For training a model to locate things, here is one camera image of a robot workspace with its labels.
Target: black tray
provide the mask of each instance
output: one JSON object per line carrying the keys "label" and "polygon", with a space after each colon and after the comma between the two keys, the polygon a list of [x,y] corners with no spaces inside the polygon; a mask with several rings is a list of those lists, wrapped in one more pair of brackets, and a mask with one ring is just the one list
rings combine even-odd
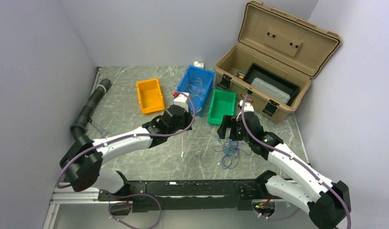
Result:
{"label": "black tray", "polygon": [[248,69],[248,72],[245,74],[243,80],[248,84],[252,84],[253,80],[256,78],[259,78],[265,81],[266,83],[277,87],[279,90],[282,90],[283,92],[289,94],[290,99],[286,103],[288,106],[291,106],[293,100],[298,95],[298,91],[300,90],[300,86],[286,79],[283,79],[282,77],[264,69],[263,67],[255,63],[252,63],[252,65]]}

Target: orange bin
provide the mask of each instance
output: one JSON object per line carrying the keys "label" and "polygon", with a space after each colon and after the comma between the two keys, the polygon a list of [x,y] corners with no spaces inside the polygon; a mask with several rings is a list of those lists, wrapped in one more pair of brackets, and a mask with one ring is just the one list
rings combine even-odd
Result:
{"label": "orange bin", "polygon": [[165,110],[158,79],[138,81],[137,92],[139,106],[144,115]]}

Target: gray marble tabletop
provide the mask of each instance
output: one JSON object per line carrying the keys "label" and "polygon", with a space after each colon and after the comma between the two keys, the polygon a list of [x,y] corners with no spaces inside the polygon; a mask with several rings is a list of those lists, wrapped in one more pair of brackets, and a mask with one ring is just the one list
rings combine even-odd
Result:
{"label": "gray marble tabletop", "polygon": [[[173,101],[173,92],[179,84],[187,66],[129,66],[103,67],[99,69],[99,79],[108,78],[111,89],[97,106],[92,119],[101,127],[119,135],[141,126],[153,117],[162,114],[142,114],[137,96],[136,81],[158,78],[164,96],[165,107]],[[238,163],[234,169],[223,169],[223,152],[216,137],[217,125],[207,123],[211,95],[205,103],[200,117],[196,117],[193,130],[179,136],[170,137],[166,143],[157,147],[139,150],[109,161],[104,167],[121,171],[128,180],[194,180],[194,179],[247,179],[256,178],[269,169],[283,177],[287,175],[277,166],[266,162],[261,156],[251,153],[243,144]],[[276,124],[257,113],[266,131],[274,132],[303,160],[306,155],[293,115]],[[100,138],[100,133],[90,124],[87,134],[91,139]]]}

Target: blue cable bundle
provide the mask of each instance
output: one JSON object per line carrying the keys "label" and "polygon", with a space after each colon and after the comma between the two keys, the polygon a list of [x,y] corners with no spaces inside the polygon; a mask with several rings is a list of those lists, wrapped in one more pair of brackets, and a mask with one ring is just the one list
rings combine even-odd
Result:
{"label": "blue cable bundle", "polygon": [[[244,152],[246,155],[250,156],[252,153],[247,154],[244,150],[239,149],[239,147],[243,144],[239,141],[225,140],[217,137],[217,141],[221,144],[221,146],[213,146],[213,150],[215,152],[224,152],[224,156],[221,158],[221,166],[223,169],[233,169],[239,163],[240,151]],[[216,150],[215,147],[222,147],[222,150]],[[225,163],[225,160],[230,159],[229,165]]]}

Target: tan toolbox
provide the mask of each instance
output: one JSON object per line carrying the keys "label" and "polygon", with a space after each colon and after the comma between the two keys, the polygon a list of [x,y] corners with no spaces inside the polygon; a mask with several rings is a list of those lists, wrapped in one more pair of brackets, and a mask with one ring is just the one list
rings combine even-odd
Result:
{"label": "tan toolbox", "polygon": [[[311,78],[341,43],[334,32],[256,1],[246,5],[238,41],[215,65],[216,88],[235,92],[237,99],[248,94],[255,110],[277,123],[297,109]],[[299,86],[291,104],[270,97],[237,76],[253,63]]]}

